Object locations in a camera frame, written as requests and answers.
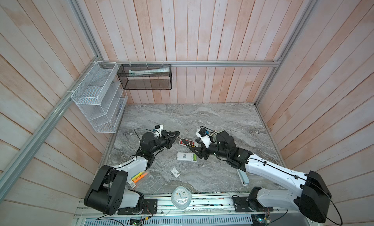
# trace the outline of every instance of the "robotic arm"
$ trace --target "robotic arm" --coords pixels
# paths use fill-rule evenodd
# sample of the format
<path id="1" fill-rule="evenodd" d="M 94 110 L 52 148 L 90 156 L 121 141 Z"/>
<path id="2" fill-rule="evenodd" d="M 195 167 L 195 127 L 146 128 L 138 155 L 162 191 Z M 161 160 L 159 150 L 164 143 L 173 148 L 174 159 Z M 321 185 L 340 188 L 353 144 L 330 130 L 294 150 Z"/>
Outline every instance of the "robotic arm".
<path id="1" fill-rule="evenodd" d="M 179 134 L 178 131 L 166 130 L 162 130 L 159 136 L 152 132 L 143 134 L 140 148 L 134 158 L 120 165 L 104 165 L 99 169 L 86 194 L 84 204 L 109 215 L 122 208 L 134 214 L 141 212 L 144 208 L 143 194 L 125 191 L 126 182 L 148 169 L 154 161 L 154 153 L 164 148 L 170 149 Z M 235 169 L 265 177 L 287 189 L 268 190 L 254 187 L 247 198 L 248 206 L 252 210 L 263 211 L 268 207 L 281 207 L 298 210 L 318 223 L 326 221 L 331 194 L 318 173 L 296 172 L 266 161 L 248 150 L 236 147 L 233 137 L 226 131 L 215 133 L 214 143 L 213 137 L 203 127 L 196 131 L 196 135 L 196 142 L 200 147 L 194 147 L 183 139 L 182 142 L 200 159 L 208 159 L 210 155 L 220 157 L 220 160 Z"/>

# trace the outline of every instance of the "gray marble surface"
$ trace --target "gray marble surface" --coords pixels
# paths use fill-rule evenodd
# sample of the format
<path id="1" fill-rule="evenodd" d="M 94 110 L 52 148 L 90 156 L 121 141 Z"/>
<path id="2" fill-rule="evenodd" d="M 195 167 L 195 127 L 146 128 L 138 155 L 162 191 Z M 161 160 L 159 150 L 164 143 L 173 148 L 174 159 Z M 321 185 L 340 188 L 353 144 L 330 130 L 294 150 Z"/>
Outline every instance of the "gray marble surface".
<path id="1" fill-rule="evenodd" d="M 180 131 L 181 137 L 196 139 L 196 129 L 202 125 L 213 130 L 226 130 L 234 137 L 236 146 L 248 149 L 270 162 L 280 164 L 255 106 L 251 103 L 222 104 L 138 104 L 126 105 L 118 135 L 111 151 L 108 165 L 129 160 L 139 147 L 134 128 L 153 129 L 164 125 L 167 131 Z M 141 137 L 146 131 L 137 130 Z M 190 152 L 174 143 L 169 150 L 159 153 L 149 168 L 150 176 L 135 190 L 142 193 L 171 193 L 177 186 L 192 192 L 251 191 L 254 186 L 282 189 L 281 186 L 255 174 L 247 174 L 248 186 L 242 186 L 237 170 L 226 162 L 210 156 L 197 162 L 177 161 L 177 152 Z M 174 177 L 172 168 L 180 172 Z"/>

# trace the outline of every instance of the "black wire mesh basket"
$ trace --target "black wire mesh basket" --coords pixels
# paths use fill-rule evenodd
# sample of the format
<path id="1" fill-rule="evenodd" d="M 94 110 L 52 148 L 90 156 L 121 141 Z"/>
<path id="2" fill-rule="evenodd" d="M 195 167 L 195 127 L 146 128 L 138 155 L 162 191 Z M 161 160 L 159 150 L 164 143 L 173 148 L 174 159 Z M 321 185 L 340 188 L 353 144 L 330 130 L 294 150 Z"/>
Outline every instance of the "black wire mesh basket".
<path id="1" fill-rule="evenodd" d="M 170 64 L 121 64 L 117 73 L 124 89 L 171 89 Z"/>

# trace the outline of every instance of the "white wire mesh basket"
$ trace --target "white wire mesh basket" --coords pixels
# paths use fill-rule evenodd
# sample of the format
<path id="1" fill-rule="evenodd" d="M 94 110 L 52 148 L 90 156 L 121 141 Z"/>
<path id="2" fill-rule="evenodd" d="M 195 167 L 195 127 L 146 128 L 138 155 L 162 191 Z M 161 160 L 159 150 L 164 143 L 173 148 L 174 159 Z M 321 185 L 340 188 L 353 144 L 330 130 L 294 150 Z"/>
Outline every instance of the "white wire mesh basket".
<path id="1" fill-rule="evenodd" d="M 121 97 L 120 81 L 113 82 L 117 63 L 97 62 L 72 94 L 96 132 L 115 133 L 128 96 Z"/>
<path id="2" fill-rule="evenodd" d="M 115 62 L 96 62 L 71 98 L 76 104 L 100 105 L 118 72 Z"/>

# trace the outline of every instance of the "wooden wall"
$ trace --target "wooden wall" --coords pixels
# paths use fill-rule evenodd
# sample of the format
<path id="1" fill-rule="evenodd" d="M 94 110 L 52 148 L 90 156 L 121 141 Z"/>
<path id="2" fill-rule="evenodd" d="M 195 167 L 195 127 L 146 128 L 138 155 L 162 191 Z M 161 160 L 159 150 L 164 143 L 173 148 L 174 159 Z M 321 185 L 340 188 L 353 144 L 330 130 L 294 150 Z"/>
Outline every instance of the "wooden wall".
<path id="1" fill-rule="evenodd" d="M 309 0 L 78 0 L 105 60 L 274 60 Z M 255 102 L 272 68 L 173 68 L 130 103 Z"/>
<path id="2" fill-rule="evenodd" d="M 321 0 L 259 104 L 287 167 L 320 173 L 345 223 L 374 222 L 373 4 Z"/>
<path id="3" fill-rule="evenodd" d="M 0 171 L 95 57 L 67 0 L 0 0 Z M 108 135 L 72 105 L 0 204 L 1 225 L 69 225 Z"/>

